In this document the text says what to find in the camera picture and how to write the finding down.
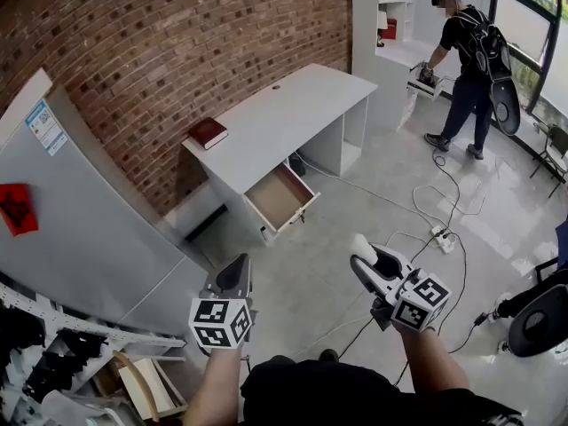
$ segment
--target metal rack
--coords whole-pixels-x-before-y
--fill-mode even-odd
[[[143,344],[157,346],[159,353],[173,347],[183,347],[186,342],[174,336],[157,335],[144,331],[131,331],[121,329],[114,324],[107,324],[98,319],[79,319],[63,311],[60,305],[39,294],[32,294],[35,298],[22,295],[13,288],[0,283],[0,300],[4,307],[19,308],[43,320],[45,328],[44,346],[35,345],[24,349],[21,354],[12,351],[11,363],[6,368],[8,383],[4,386],[2,396],[4,405],[2,415],[7,422],[13,416],[23,412],[29,415],[27,424],[44,424],[45,419],[39,414],[39,405],[26,396],[22,389],[31,375],[34,367],[39,363],[43,353],[56,341],[57,334],[62,329],[82,331],[106,337],[106,344],[101,346],[101,356],[90,359],[83,371],[74,376],[71,390],[67,393],[77,392],[87,383],[108,361],[113,357],[113,351],[121,351],[129,344]],[[35,414],[30,414],[32,407]]]

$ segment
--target refrigerator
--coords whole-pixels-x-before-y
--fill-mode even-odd
[[[0,272],[92,317],[186,333],[206,265],[163,225],[43,70],[0,119],[0,184],[28,186],[38,224],[14,237],[0,221]]]

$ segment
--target white desk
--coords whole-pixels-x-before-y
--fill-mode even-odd
[[[318,196],[285,160],[300,149],[342,175],[360,156],[367,97],[375,89],[312,64],[220,115],[229,135],[217,145],[205,150],[190,138],[183,145],[201,162],[229,211],[270,241]]]

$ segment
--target black cable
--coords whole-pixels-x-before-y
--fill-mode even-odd
[[[423,246],[423,248],[422,248],[420,251],[418,251],[418,252],[414,255],[414,257],[413,257],[412,259],[410,259],[410,263],[412,263],[412,262],[428,247],[428,245],[430,244],[430,242],[431,242],[432,240],[434,240],[434,239],[435,239],[436,237],[438,237],[438,236],[439,236],[438,234],[432,235],[432,238],[430,238],[430,239],[428,240],[428,242]]]
[[[440,328],[438,329],[438,336],[440,336],[440,333],[442,332],[442,327],[444,326],[444,322],[446,322],[447,318],[450,317],[450,314],[452,312],[454,312],[454,309],[458,306],[458,304],[460,303],[460,300],[462,299],[463,296],[463,292],[465,292],[465,286],[466,286],[466,282],[468,280],[468,253],[465,250],[465,248],[463,247],[463,243],[462,243],[462,238],[460,238],[460,235],[458,235],[455,232],[452,232],[450,234],[453,234],[456,236],[456,238],[458,239],[458,241],[460,242],[461,245],[461,250],[463,251],[463,285],[461,286],[461,292],[458,295],[458,301],[455,302],[454,306],[452,307],[452,309],[450,310],[450,312],[448,314],[446,314],[446,316],[444,317],[444,319],[442,320],[442,322],[440,323]]]
[[[369,320],[369,322],[367,322],[367,323],[363,326],[363,328],[362,328],[361,330],[359,330],[359,332],[355,335],[355,337],[351,340],[351,342],[350,342],[349,344],[347,344],[347,347],[345,347],[345,350],[341,352],[341,355],[339,356],[339,359],[341,359],[342,356],[345,355],[345,352],[347,352],[347,351],[349,350],[349,348],[353,345],[353,343],[354,343],[355,341],[357,341],[357,338],[361,335],[361,333],[363,333],[363,330],[364,330],[365,328],[367,328],[368,325],[369,325],[372,321],[373,321],[373,318],[371,318],[371,319]]]
[[[398,384],[399,384],[400,381],[402,380],[402,377],[404,376],[407,367],[408,367],[408,360],[406,361],[405,366],[402,368],[402,372],[401,372],[400,375],[398,376],[397,381],[396,381],[395,383],[393,383],[393,385],[394,385],[395,387],[398,387]]]
[[[436,167],[438,169],[440,169],[442,172],[444,172],[447,176],[450,177],[450,180],[452,180],[452,182],[454,182],[454,185],[455,185],[456,189],[458,190],[458,197],[454,202],[454,206],[452,207],[452,211],[450,212],[450,218],[447,220],[446,230],[448,230],[450,228],[450,223],[452,222],[452,218],[454,217],[455,209],[457,208],[458,202],[460,201],[460,198],[462,196],[462,192],[460,191],[460,186],[458,185],[458,182],[456,182],[454,180],[454,177],[452,177],[452,174],[450,174],[449,172],[442,169],[444,166],[446,166],[446,158],[444,156],[442,156],[441,154],[436,156],[437,150],[438,150],[437,148],[434,148],[434,151],[432,152],[432,161],[434,161],[434,164],[436,164]]]
[[[450,179],[452,180],[452,182],[454,182],[454,185],[455,185],[455,187],[456,187],[457,190],[458,190],[458,196],[457,196],[457,199],[456,199],[455,202],[454,202],[454,205],[452,206],[452,211],[450,212],[450,217],[449,217],[449,219],[447,220],[446,229],[443,230],[443,231],[441,231],[441,232],[439,232],[437,235],[433,235],[432,238],[430,238],[430,239],[428,240],[428,242],[424,245],[424,247],[414,255],[414,257],[411,259],[410,263],[412,263],[412,262],[428,247],[428,245],[430,244],[430,242],[431,242],[432,240],[434,240],[434,239],[435,239],[437,236],[439,236],[441,233],[445,233],[447,230],[449,230],[450,224],[452,223],[452,218],[454,217],[455,209],[457,208],[458,202],[460,201],[460,198],[461,198],[461,195],[462,195],[462,192],[461,192],[461,190],[460,190],[460,186],[459,186],[458,183],[455,181],[454,177],[452,177],[452,174],[450,174],[449,172],[447,172],[447,171],[445,171],[445,170],[442,169],[442,168],[446,165],[446,158],[444,158],[444,156],[442,156],[442,155],[440,155],[440,154],[439,154],[438,156],[436,156],[436,151],[437,151],[437,150],[438,150],[438,149],[435,148],[434,151],[432,152],[432,161],[434,161],[434,164],[436,164],[436,167],[437,167],[438,169],[440,169],[440,170],[441,170],[442,172],[444,172],[447,176],[449,176]],[[460,292],[460,294],[458,295],[458,301],[455,302],[455,304],[454,304],[454,306],[452,307],[452,309],[449,311],[448,314],[446,314],[446,316],[442,319],[442,322],[440,323],[440,327],[439,327],[439,329],[438,329],[438,336],[440,336],[440,333],[442,332],[442,327],[444,326],[444,323],[446,322],[446,319],[447,319],[448,317],[450,317],[450,314],[451,314],[452,312],[454,312],[455,308],[456,308],[457,305],[460,303],[460,301],[461,301],[461,299],[462,299],[462,296],[463,296],[463,292],[465,292],[465,286],[466,286],[466,282],[467,282],[467,278],[468,278],[468,253],[467,253],[467,251],[465,250],[465,247],[463,246],[462,239],[460,238],[460,235],[458,235],[458,234],[455,233],[455,232],[450,232],[450,233],[446,233],[444,236],[445,236],[445,238],[447,238],[447,237],[449,237],[449,236],[452,235],[452,234],[457,237],[457,239],[458,239],[458,241],[460,242],[460,245],[461,245],[461,250],[463,251],[463,285],[461,286],[461,292]],[[471,330],[470,330],[470,332],[469,332],[469,334],[468,334],[468,337],[466,338],[465,342],[464,342],[460,347],[458,347],[456,350],[450,351],[450,352],[448,352],[448,353],[456,353],[457,351],[463,349],[463,347],[465,346],[465,344],[468,343],[468,340],[469,340],[469,338],[471,337],[471,334],[473,333],[473,329],[474,329],[475,327],[477,327],[477,325],[478,325],[477,323],[474,324],[474,326],[471,328]],[[395,386],[395,387],[398,386],[398,384],[399,384],[400,381],[402,380],[402,377],[404,376],[404,374],[405,374],[407,368],[408,368],[408,361],[406,362],[404,368],[402,369],[402,372],[400,373],[400,376],[398,377],[398,380],[394,383],[394,386]]]
[[[460,351],[461,349],[463,349],[463,348],[465,347],[465,344],[468,343],[469,339],[471,338],[471,334],[473,333],[473,330],[474,330],[474,328],[475,328],[476,326],[477,326],[477,325],[474,324],[473,327],[471,327],[471,330],[470,330],[469,333],[468,333],[468,337],[465,338],[465,341],[463,342],[463,344],[462,344],[460,347],[458,347],[458,348],[455,349],[454,351],[449,351],[449,352],[448,352],[450,355],[451,355],[452,353],[456,353],[457,351]]]

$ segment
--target open drawer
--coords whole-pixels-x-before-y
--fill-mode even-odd
[[[319,195],[282,163],[245,192],[244,198],[266,227],[280,233],[299,219]]]

